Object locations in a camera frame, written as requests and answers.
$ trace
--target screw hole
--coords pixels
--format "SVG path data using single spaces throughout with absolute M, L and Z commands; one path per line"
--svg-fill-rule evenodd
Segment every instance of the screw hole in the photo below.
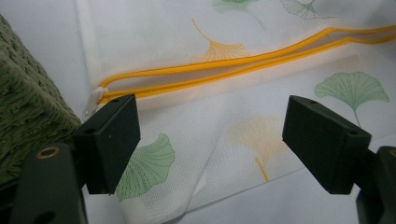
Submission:
M 93 133 L 95 133 L 95 129 L 87 129 L 87 130 L 85 130 L 85 134 L 93 134 Z
M 45 212 L 35 218 L 34 224 L 47 224 L 55 218 L 54 212 Z
M 46 147 L 39 151 L 35 156 L 40 160 L 44 160 L 55 156 L 59 151 L 60 149 L 58 147 Z

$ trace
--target white surface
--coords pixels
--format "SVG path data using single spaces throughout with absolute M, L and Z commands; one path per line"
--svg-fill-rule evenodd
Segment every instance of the white surface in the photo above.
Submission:
M 2 0 L 0 13 L 81 117 L 89 84 L 72 0 Z M 396 134 L 372 145 L 396 145 Z M 306 169 L 189 212 L 169 223 L 358 223 L 355 199 L 329 195 Z M 124 223 L 114 196 L 88 195 L 90 223 Z

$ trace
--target mesh laundry bag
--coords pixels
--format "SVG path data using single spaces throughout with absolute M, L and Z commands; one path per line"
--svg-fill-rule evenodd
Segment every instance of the mesh laundry bag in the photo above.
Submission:
M 20 174 L 31 149 L 71 142 L 78 125 L 44 68 L 0 15 L 0 184 Z
M 374 139 L 396 132 L 394 1 L 76 5 L 85 115 L 138 97 L 142 140 L 117 188 L 129 223 L 162 223 L 303 168 L 281 139 L 291 94 Z

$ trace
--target brass screw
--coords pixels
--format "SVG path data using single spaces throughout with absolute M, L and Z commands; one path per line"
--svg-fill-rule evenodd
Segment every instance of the brass screw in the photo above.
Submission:
M 54 157 L 60 151 L 61 149 L 58 147 L 46 147 L 39 151 L 35 156 L 40 160 L 45 160 Z

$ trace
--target ginkgo leaf print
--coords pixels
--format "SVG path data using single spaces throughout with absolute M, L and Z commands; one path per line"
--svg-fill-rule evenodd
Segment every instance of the ginkgo leaf print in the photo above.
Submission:
M 287 149 L 282 141 L 282 127 L 277 118 L 252 117 L 235 124 L 226 134 L 225 142 L 231 146 L 244 146 L 255 150 L 264 179 L 269 181 L 265 167 L 279 152 Z
M 163 133 L 154 143 L 138 147 L 117 185 L 119 200 L 138 197 L 163 183 L 174 161 L 175 151 L 168 136 Z
M 227 45 L 213 41 L 209 39 L 206 35 L 204 35 L 204 33 L 195 23 L 195 20 L 192 20 L 192 22 L 198 32 L 201 34 L 201 36 L 209 42 L 209 50 L 202 57 L 192 58 L 191 63 L 213 62 L 250 56 L 244 45 L 240 43 L 237 43 L 235 45 Z
M 381 83 L 363 72 L 337 73 L 327 77 L 315 87 L 315 95 L 320 98 L 331 96 L 349 105 L 359 126 L 361 122 L 356 112 L 359 105 L 368 101 L 389 102 Z
M 219 13 L 224 13 L 231 10 L 245 11 L 247 14 L 254 18 L 254 20 L 260 25 L 263 30 L 265 30 L 262 21 L 248 9 L 249 3 L 257 1 L 258 0 L 214 0 L 213 7 Z
M 312 20 L 312 19 L 328 19 L 330 17 L 322 17 L 319 16 L 318 13 L 314 10 L 314 2 L 303 4 L 298 0 L 280 0 L 283 4 L 283 8 L 285 8 L 289 14 L 296 15 L 304 20 Z

